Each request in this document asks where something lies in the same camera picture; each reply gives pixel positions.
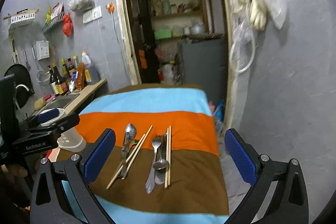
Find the metal screw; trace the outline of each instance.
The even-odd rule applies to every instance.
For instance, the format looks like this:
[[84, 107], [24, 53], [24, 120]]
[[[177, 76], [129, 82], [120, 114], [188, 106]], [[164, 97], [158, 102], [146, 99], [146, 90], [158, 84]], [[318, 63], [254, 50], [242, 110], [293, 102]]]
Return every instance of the metal screw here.
[[78, 160], [78, 159], [79, 159], [79, 155], [78, 155], [78, 154], [73, 154], [73, 155], [71, 156], [71, 160], [76, 161], [76, 160]]
[[268, 161], [269, 160], [269, 156], [267, 156], [266, 154], [262, 154], [260, 156], [260, 158], [261, 158], [262, 161]]
[[298, 165], [298, 164], [299, 164], [299, 162], [298, 162], [296, 159], [292, 159], [292, 163], [293, 163], [294, 165]]
[[41, 164], [46, 164], [48, 162], [48, 159], [47, 158], [43, 158], [42, 160], [41, 160]]

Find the sink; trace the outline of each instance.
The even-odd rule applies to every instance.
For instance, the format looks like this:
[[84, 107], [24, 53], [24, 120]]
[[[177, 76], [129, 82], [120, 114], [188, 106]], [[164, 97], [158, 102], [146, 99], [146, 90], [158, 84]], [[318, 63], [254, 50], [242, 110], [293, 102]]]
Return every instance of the sink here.
[[77, 96], [79, 96], [79, 94], [68, 94], [65, 96], [55, 97], [51, 102], [42, 107], [36, 115], [46, 109], [66, 108], [74, 99], [77, 98]]

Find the white bucket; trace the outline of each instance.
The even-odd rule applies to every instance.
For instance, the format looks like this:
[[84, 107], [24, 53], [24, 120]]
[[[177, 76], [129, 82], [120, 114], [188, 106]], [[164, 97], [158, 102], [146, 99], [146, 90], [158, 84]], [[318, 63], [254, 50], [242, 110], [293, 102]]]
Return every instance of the white bucket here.
[[[51, 109], [47, 109], [41, 112], [45, 113], [50, 111]], [[48, 126], [52, 124], [53, 122], [65, 117], [67, 114], [65, 113], [63, 108], [58, 108], [59, 110], [59, 115], [47, 122], [42, 123], [42, 126]], [[70, 128], [69, 130], [63, 132], [61, 136], [57, 139], [58, 147], [63, 148], [65, 150], [69, 150], [71, 152], [79, 152], [82, 151], [85, 146], [86, 146], [86, 141], [84, 138], [79, 135], [77, 130], [73, 127]]]

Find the orange stripe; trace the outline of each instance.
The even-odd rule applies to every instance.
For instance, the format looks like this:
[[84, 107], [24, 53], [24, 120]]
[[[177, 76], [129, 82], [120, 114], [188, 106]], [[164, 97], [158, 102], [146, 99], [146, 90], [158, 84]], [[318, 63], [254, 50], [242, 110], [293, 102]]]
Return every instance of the orange stripe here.
[[106, 128], [112, 128], [117, 137], [115, 145], [122, 146], [124, 130], [128, 123], [137, 129], [136, 139], [140, 139], [148, 128], [153, 129], [142, 148], [153, 149], [151, 140], [155, 135], [167, 132], [172, 126], [172, 150], [188, 149], [210, 152], [218, 156], [217, 138], [212, 117], [202, 113], [174, 111], [165, 113], [106, 113], [94, 112], [80, 115], [76, 129], [84, 139], [93, 143]]

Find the light blue stripe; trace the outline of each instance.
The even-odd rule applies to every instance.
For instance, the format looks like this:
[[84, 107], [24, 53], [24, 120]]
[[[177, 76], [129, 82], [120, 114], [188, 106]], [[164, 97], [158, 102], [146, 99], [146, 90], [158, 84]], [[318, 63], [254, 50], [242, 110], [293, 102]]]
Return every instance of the light blue stripe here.
[[95, 99], [80, 114], [170, 111], [188, 111], [211, 116], [205, 92], [190, 88], [154, 88], [109, 94]]
[[[71, 208], [77, 218], [87, 222], [67, 181], [62, 181], [65, 193]], [[163, 214], [148, 213], [132, 210], [113, 204], [99, 196], [96, 196], [104, 210], [116, 224], [223, 224], [228, 216], [215, 216], [213, 214]]]

